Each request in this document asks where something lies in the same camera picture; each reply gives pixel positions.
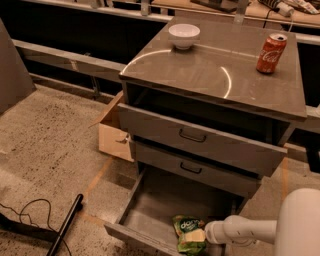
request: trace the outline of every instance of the green package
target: green package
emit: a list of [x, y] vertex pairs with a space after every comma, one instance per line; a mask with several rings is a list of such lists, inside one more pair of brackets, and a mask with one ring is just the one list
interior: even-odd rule
[[206, 248], [205, 235], [202, 227], [205, 223], [194, 216], [176, 215], [173, 225], [179, 236], [178, 251], [187, 256], [195, 256]]

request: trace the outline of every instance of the concrete floor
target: concrete floor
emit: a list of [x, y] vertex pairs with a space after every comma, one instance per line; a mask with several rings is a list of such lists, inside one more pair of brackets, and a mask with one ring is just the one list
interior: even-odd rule
[[[31, 200], [48, 199], [50, 224], [58, 229], [82, 193], [84, 208], [65, 237], [72, 255], [146, 255], [110, 237], [103, 227], [116, 220], [136, 178], [133, 164], [98, 151], [97, 127], [88, 126], [104, 108], [103, 103], [37, 85], [37, 91], [0, 116], [0, 203], [21, 211]], [[304, 156], [285, 158], [271, 178], [262, 180], [241, 215], [276, 219], [285, 196], [301, 187], [320, 189], [320, 175], [309, 171]], [[12, 211], [0, 207], [0, 212], [18, 221]], [[46, 203], [37, 202], [26, 212], [46, 227]], [[0, 231], [0, 255], [46, 255], [48, 246]], [[68, 255], [64, 245], [60, 248], [58, 255]], [[261, 242], [231, 251], [234, 256], [271, 256], [272, 248]]]

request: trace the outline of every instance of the red soda can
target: red soda can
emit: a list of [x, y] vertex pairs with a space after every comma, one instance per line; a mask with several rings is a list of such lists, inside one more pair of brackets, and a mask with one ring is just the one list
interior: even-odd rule
[[286, 45], [287, 37], [285, 35], [279, 33], [270, 34], [260, 52], [257, 70], [265, 74], [273, 73]]

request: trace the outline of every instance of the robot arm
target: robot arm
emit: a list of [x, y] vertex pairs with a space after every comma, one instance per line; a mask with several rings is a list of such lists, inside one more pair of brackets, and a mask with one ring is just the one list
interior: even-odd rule
[[249, 246], [256, 240], [274, 244], [274, 256], [320, 255], [320, 191], [298, 189], [284, 200], [278, 221], [230, 216], [205, 227], [209, 243]]

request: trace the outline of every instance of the black cable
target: black cable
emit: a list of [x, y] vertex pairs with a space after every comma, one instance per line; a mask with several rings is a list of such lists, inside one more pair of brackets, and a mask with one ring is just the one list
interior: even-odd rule
[[[31, 205], [31, 204], [33, 204], [33, 203], [36, 203], [36, 202], [39, 202], [39, 201], [44, 201], [44, 202], [47, 202], [47, 203], [48, 203], [48, 205], [49, 205], [49, 212], [48, 212], [48, 217], [47, 217], [47, 226], [48, 226], [48, 228], [49, 228], [50, 230], [58, 233], [54, 228], [52, 228], [52, 227], [50, 226], [50, 223], [49, 223], [49, 222], [50, 222], [50, 215], [51, 215], [51, 203], [50, 203], [49, 200], [43, 199], [43, 198], [39, 198], [39, 199], [33, 200], [33, 201], [27, 203], [27, 204], [22, 208], [20, 214], [22, 214], [23, 211], [24, 211], [29, 205]], [[62, 239], [62, 241], [63, 241], [64, 245], [66, 246], [69, 255], [72, 256], [71, 251], [70, 251], [69, 246], [67, 245], [66, 241], [65, 241], [64, 239]]]
[[0, 203], [0, 206], [1, 206], [2, 208], [9, 209], [9, 210], [13, 211], [15, 214], [17, 214], [17, 215], [19, 216], [19, 220], [21, 219], [21, 216], [28, 216], [28, 217], [29, 217], [29, 221], [30, 221], [30, 225], [34, 225], [34, 226], [36, 226], [36, 227], [39, 228], [39, 225], [37, 225], [36, 223], [33, 223], [33, 222], [32, 222], [31, 217], [30, 217], [30, 214], [28, 214], [28, 213], [27, 213], [27, 214], [19, 214], [19, 213], [16, 212], [13, 208], [8, 207], [8, 206], [5, 206], [5, 205], [3, 205], [3, 204], [1, 204], [1, 203]]
[[[36, 223], [33, 223], [33, 222], [32, 222], [32, 219], [31, 219], [31, 216], [30, 216], [29, 213], [23, 213], [23, 211], [24, 211], [29, 205], [31, 205], [31, 204], [33, 204], [33, 203], [35, 203], [35, 202], [39, 202], [39, 201], [44, 201], [44, 202], [47, 202], [47, 203], [48, 203], [48, 205], [49, 205], [49, 212], [48, 212], [48, 217], [47, 217], [47, 226], [48, 226], [48, 228], [49, 228], [51, 231], [54, 231], [54, 232], [58, 233], [54, 228], [52, 228], [52, 227], [50, 226], [50, 223], [49, 223], [49, 222], [50, 222], [50, 216], [51, 216], [51, 203], [50, 203], [50, 201], [47, 200], [47, 199], [40, 198], [40, 199], [36, 199], [36, 200], [30, 201], [29, 203], [27, 203], [27, 204], [22, 208], [22, 210], [20, 211], [20, 213], [18, 213], [17, 211], [15, 211], [13, 208], [8, 207], [8, 206], [5, 206], [5, 205], [3, 205], [3, 204], [1, 204], [1, 203], [0, 203], [0, 206], [3, 207], [3, 208], [6, 208], [6, 209], [10, 209], [10, 210], [13, 211], [15, 214], [17, 214], [17, 215], [19, 216], [19, 221], [20, 221], [20, 223], [23, 223], [23, 222], [22, 222], [22, 219], [21, 219], [21, 216], [28, 216], [28, 217], [29, 217], [30, 224], [31, 224], [31, 225], [35, 225], [35, 226], [37, 226], [37, 227], [39, 228], [39, 226], [38, 226]], [[62, 242], [63, 242], [64, 245], [66, 246], [69, 255], [72, 256], [72, 253], [71, 253], [70, 248], [69, 248], [68, 244], [66, 243], [66, 241], [65, 241], [64, 239], [62, 239]]]

